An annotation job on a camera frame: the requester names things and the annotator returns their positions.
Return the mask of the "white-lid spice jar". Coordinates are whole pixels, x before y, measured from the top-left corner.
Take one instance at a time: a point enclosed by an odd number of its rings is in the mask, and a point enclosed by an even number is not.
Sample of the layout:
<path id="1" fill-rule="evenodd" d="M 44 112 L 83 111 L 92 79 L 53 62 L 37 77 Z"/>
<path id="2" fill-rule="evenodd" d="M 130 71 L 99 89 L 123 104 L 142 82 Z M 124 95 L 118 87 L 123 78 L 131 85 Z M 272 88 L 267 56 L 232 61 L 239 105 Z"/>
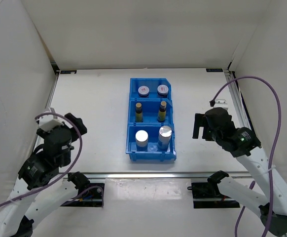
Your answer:
<path id="1" fill-rule="evenodd" d="M 149 96 L 149 87 L 143 85 L 138 88 L 139 97 L 146 98 Z"/>
<path id="2" fill-rule="evenodd" d="M 157 88 L 157 94 L 159 97 L 167 98 L 169 93 L 169 88 L 165 84 L 161 84 Z"/>

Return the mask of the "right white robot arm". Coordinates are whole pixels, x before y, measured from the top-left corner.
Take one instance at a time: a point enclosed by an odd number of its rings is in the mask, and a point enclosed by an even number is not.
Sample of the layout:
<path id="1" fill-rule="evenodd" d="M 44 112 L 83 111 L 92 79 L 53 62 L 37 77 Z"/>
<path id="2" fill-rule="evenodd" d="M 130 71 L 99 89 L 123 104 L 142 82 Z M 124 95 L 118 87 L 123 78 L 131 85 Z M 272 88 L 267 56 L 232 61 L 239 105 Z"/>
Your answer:
<path id="1" fill-rule="evenodd" d="M 287 234 L 287 183 L 269 158 L 261 150 L 261 142 L 247 127 L 237 128 L 232 116 L 224 108 L 217 107 L 194 117 L 193 138 L 214 141 L 229 152 L 252 176 L 263 193 L 259 194 L 235 181 L 228 173 L 217 171 L 207 181 L 207 191 L 212 197 L 230 197 L 248 208 L 260 218 L 271 234 L 281 237 Z"/>

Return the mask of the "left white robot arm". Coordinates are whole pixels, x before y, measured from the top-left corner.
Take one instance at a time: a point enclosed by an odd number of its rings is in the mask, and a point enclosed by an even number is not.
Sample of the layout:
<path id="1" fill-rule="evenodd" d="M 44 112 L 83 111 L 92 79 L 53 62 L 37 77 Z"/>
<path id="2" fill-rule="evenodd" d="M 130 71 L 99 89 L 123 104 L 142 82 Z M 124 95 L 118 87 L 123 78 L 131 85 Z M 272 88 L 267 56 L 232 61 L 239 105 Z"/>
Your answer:
<path id="1" fill-rule="evenodd" d="M 72 169 L 72 143 L 82 141 L 87 127 L 71 113 L 64 116 L 45 112 L 36 117 L 37 135 L 43 139 L 18 172 L 15 185 L 0 204 L 0 237 L 29 237 L 38 224 L 58 207 L 71 199 L 85 197 L 90 181 L 80 172 L 65 174 L 68 180 L 43 200 L 36 197 L 63 178 L 61 167 Z"/>

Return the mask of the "silver-top white canister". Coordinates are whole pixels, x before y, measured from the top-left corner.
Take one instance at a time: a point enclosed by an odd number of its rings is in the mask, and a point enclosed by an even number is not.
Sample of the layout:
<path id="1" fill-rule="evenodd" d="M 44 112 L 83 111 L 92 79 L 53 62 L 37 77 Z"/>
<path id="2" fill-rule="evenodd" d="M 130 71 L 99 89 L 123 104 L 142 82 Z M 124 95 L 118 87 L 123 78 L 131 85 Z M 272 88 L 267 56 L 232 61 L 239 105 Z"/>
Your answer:
<path id="1" fill-rule="evenodd" d="M 158 132 L 158 148 L 160 150 L 167 150 L 170 140 L 172 138 L 172 129 L 169 126 L 162 126 Z"/>
<path id="2" fill-rule="evenodd" d="M 148 147 L 148 133 L 144 130 L 139 130 L 135 134 L 136 147 L 138 151 L 146 151 Z"/>

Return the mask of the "small yellow-label bottle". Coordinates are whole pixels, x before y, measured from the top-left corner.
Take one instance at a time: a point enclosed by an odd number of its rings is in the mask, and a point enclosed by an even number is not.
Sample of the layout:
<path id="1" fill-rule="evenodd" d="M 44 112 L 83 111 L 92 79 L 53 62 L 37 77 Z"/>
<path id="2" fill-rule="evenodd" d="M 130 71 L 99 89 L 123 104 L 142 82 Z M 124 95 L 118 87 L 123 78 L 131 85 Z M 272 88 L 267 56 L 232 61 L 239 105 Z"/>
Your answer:
<path id="1" fill-rule="evenodd" d="M 143 122 L 143 109 L 141 103 L 135 105 L 135 122 Z"/>
<path id="2" fill-rule="evenodd" d="M 166 107 L 167 107 L 167 102 L 166 101 L 161 101 L 159 111 L 158 111 L 158 121 L 159 122 L 164 122 L 165 117 L 166 117 Z"/>

